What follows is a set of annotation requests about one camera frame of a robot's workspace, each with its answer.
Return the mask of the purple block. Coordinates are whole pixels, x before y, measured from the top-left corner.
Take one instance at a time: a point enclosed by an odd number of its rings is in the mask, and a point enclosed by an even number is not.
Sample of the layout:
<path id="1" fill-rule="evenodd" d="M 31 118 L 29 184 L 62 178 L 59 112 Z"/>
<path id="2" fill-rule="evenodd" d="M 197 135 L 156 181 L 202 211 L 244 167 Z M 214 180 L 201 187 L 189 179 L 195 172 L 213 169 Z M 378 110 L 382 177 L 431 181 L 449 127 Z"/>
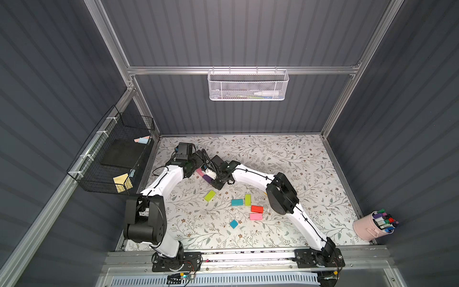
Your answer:
<path id="1" fill-rule="evenodd" d="M 211 183 L 211 181 L 213 180 L 209 175 L 207 174 L 203 174 L 203 179 L 208 182 L 208 183 Z"/>

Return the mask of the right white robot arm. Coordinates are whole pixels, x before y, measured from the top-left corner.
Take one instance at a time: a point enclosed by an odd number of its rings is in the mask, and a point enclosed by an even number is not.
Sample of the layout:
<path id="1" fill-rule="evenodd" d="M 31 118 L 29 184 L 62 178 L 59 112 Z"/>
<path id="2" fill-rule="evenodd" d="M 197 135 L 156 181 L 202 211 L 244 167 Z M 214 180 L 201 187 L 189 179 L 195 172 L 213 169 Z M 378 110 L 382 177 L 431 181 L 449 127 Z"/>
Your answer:
<path id="1" fill-rule="evenodd" d="M 307 215 L 285 174 L 255 171 L 238 161 L 228 163 L 217 155 L 211 159 L 205 149 L 198 150 L 197 154 L 203 160 L 204 172 L 211 173 L 208 183 L 212 187 L 221 190 L 225 184 L 240 182 L 265 191 L 271 209 L 290 219 L 306 239 L 318 264 L 326 265 L 337 255 L 333 240 L 325 236 Z"/>

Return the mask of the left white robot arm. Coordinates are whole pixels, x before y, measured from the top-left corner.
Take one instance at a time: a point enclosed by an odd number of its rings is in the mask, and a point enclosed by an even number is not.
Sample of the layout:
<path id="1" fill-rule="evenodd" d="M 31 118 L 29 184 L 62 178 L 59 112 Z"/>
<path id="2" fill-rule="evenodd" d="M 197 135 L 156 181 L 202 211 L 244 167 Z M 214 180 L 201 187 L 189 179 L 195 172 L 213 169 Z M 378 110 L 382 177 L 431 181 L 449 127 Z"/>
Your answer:
<path id="1" fill-rule="evenodd" d="M 189 178 L 202 165 L 202 154 L 193 143 L 179 143 L 166 164 L 154 169 L 159 174 L 153 183 L 137 196 L 128 198 L 124 238 L 148 244 L 164 258 L 180 257 L 182 244 L 167 232 L 165 200 L 182 180 Z"/>

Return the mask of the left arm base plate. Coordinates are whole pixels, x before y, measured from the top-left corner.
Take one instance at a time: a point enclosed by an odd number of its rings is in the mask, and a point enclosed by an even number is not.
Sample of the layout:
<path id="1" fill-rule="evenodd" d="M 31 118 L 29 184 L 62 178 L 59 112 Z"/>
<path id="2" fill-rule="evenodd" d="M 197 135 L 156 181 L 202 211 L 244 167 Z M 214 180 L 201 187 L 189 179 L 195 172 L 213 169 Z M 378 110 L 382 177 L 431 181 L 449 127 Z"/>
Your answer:
<path id="1" fill-rule="evenodd" d="M 152 272 L 184 272 L 192 273 L 200 270 L 203 263 L 201 252 L 185 252 L 175 258 L 161 257 L 154 253 L 152 258 Z"/>

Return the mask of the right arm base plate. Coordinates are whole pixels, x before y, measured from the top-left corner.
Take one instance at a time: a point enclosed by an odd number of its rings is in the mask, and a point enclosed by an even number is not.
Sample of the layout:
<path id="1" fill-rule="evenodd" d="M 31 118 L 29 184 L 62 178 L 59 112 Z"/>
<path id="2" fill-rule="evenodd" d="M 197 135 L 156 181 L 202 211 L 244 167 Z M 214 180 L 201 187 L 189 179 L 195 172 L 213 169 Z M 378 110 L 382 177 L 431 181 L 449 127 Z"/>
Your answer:
<path id="1" fill-rule="evenodd" d="M 344 257 L 341 251 L 336 248 L 330 254 L 316 251 L 314 249 L 295 249 L 293 262 L 298 268 L 343 268 L 345 267 Z"/>

